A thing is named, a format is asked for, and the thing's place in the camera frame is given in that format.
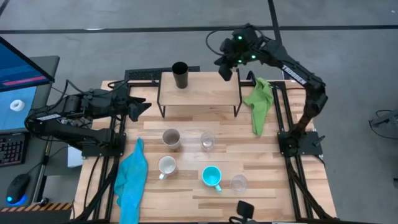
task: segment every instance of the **clear glass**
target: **clear glass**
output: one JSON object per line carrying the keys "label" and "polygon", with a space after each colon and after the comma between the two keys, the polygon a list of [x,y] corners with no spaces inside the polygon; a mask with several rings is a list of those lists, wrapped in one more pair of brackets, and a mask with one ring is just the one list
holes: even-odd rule
{"label": "clear glass", "polygon": [[200,141],[201,147],[206,151],[210,151],[216,144],[216,136],[213,133],[207,131],[201,135]]}
{"label": "clear glass", "polygon": [[232,178],[231,183],[229,185],[233,190],[237,192],[242,192],[247,189],[248,180],[243,175],[239,174]]}

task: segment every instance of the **yellow black caution tape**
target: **yellow black caution tape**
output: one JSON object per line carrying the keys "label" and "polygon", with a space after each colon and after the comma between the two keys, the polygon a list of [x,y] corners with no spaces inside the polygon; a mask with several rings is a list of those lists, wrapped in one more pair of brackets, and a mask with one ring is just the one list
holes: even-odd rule
{"label": "yellow black caution tape", "polygon": [[37,212],[37,211],[55,211],[55,210],[69,210],[72,209],[72,203],[48,203],[43,207],[38,204],[32,204],[23,207],[9,207],[0,208],[1,212]]}

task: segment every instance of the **green towel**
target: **green towel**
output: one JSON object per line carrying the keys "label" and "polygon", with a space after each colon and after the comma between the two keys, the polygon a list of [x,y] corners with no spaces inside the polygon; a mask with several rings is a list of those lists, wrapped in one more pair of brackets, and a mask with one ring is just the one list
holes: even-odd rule
{"label": "green towel", "polygon": [[267,112],[273,101],[274,97],[269,82],[263,78],[256,78],[256,87],[254,87],[253,93],[244,99],[244,103],[252,108],[253,132],[257,136],[262,134]]}

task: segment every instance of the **wooden table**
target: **wooden table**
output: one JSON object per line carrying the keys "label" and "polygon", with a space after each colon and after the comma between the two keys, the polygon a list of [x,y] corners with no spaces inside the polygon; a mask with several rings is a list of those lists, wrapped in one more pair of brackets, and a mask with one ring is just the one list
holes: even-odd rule
{"label": "wooden table", "polygon": [[[103,89],[108,89],[104,81]],[[286,81],[287,88],[299,87]],[[243,98],[250,95],[253,87],[242,87]],[[294,121],[301,117],[305,92],[288,90]],[[233,109],[225,106],[171,106],[167,116],[162,118],[156,107],[157,88],[140,87],[131,89],[132,96],[147,98],[152,103],[139,121],[126,123],[127,145],[121,161],[133,153],[138,137],[144,140],[145,157],[149,165],[144,196],[141,201],[140,222],[227,222],[236,214],[238,200],[255,206],[254,219],[266,221],[294,221],[284,158],[279,153],[276,133],[278,132],[275,108],[269,110],[261,137],[252,132],[251,109],[242,105],[238,117]],[[280,107],[285,111],[282,94]],[[93,129],[109,127],[110,118],[98,119]],[[178,152],[170,152],[162,143],[162,134],[168,128],[180,131],[182,146]],[[211,152],[203,152],[200,136],[204,131],[216,135],[216,146]],[[178,172],[166,180],[159,180],[157,163],[162,156],[171,155],[177,160]],[[302,156],[303,168],[309,191],[327,213],[335,216],[328,180],[323,165],[313,156]],[[75,197],[76,215],[83,209],[88,177],[95,158],[84,161]],[[88,202],[98,188],[102,158],[93,174],[88,191]],[[202,170],[209,165],[222,171],[222,192],[207,187],[201,180]],[[234,192],[229,182],[236,174],[243,174],[249,181],[245,192]],[[298,190],[300,209],[305,216],[302,194]],[[105,213],[105,192],[99,217]],[[111,222],[118,222],[120,208],[114,198]]]}

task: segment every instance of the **monitor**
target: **monitor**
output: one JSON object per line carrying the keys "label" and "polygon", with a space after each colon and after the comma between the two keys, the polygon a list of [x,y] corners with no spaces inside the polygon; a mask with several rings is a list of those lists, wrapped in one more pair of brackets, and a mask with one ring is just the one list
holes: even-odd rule
{"label": "monitor", "polygon": [[0,37],[0,92],[53,82],[54,77]]}

